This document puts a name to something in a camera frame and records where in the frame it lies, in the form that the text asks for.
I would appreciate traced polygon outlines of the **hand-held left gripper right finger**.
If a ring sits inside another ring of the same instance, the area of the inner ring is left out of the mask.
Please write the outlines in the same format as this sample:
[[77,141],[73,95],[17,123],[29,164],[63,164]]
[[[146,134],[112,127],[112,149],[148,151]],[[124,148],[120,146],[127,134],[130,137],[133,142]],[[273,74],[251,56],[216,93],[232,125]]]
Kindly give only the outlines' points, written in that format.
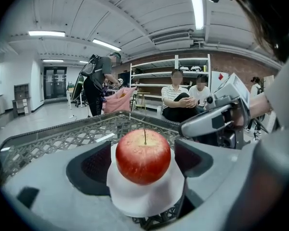
[[289,138],[265,138],[241,150],[175,142],[189,207],[177,231],[248,231],[282,225],[289,205]]

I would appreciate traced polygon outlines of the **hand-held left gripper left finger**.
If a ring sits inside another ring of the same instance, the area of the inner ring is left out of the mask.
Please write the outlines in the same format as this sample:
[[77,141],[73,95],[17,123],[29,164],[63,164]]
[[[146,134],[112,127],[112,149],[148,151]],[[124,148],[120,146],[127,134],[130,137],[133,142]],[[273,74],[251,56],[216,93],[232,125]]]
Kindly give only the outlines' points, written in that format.
[[24,187],[37,188],[31,211],[65,231],[133,231],[133,221],[113,206],[110,197],[85,195],[68,180],[69,161],[91,148],[88,144],[35,159],[2,188],[12,196]]

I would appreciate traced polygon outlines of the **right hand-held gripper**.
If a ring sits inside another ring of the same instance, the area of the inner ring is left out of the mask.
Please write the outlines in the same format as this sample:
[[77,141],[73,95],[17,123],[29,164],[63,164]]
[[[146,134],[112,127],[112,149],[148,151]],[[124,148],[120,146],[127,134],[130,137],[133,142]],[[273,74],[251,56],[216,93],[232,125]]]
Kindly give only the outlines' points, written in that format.
[[241,79],[231,74],[207,98],[206,111],[180,124],[180,135],[195,138],[217,134],[221,147],[241,150],[243,127],[250,121],[250,93]]

